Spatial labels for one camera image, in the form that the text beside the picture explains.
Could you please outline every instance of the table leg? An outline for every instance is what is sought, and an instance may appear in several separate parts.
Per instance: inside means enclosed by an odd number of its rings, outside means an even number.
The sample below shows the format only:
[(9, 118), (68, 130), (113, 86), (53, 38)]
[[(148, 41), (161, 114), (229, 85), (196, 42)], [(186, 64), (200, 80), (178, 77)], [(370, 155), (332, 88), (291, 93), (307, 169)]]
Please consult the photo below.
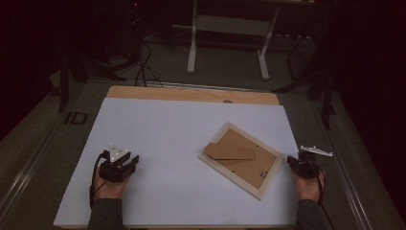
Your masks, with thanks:
[(263, 43), (262, 48), (260, 50), (258, 50), (260, 74), (264, 81), (269, 80), (268, 67), (266, 65), (266, 60), (265, 60), (265, 53), (266, 53), (266, 50), (268, 49), (269, 41), (271, 40), (272, 33), (274, 31), (275, 23), (277, 22), (280, 10), (281, 10), (280, 8), (275, 9), (274, 16), (272, 18), (272, 21), (269, 23), (268, 30), (266, 32), (265, 42)]
[(194, 64), (196, 62), (196, 18), (197, 18), (197, 0), (193, 1), (193, 18), (192, 18), (192, 44), (191, 50), (189, 51), (188, 60), (188, 74), (194, 73)]

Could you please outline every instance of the desk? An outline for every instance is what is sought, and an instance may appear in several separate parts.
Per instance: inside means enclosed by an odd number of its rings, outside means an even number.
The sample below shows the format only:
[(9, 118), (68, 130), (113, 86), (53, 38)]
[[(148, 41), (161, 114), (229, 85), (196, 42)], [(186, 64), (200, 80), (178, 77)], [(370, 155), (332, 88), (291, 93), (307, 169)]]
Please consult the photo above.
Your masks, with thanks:
[[(221, 103), (225, 100), (234, 103)], [(280, 166), (274, 182), (258, 201), (197, 157), (225, 122), (241, 127), (284, 155), (297, 152), (284, 109), (275, 104), (278, 99), (268, 93), (112, 87), (54, 225), (86, 226), (93, 164), (110, 142), (140, 155), (137, 172), (124, 194), (127, 227), (294, 224), (296, 195), (287, 164)]]
[(258, 49), (259, 69), (263, 80), (269, 80), (268, 66), (265, 60), (265, 53), (268, 49), (268, 45), (277, 20), (280, 15), (281, 8), (302, 6), (302, 7), (328, 7), (325, 4), (316, 4), (310, 0), (308, 2), (301, 0), (258, 0), (253, 1), (253, 4), (263, 3), (269, 7), (269, 14), (272, 15), (269, 21), (264, 20), (250, 20), (242, 18), (224, 17), (216, 15), (205, 15), (197, 12), (197, 0), (193, 0), (192, 9), (192, 42), (189, 52), (189, 60), (187, 72), (189, 74), (194, 73), (197, 45), (196, 45), (196, 33), (197, 31), (211, 31), (221, 32), (239, 35), (256, 35), (263, 36), (263, 44)]

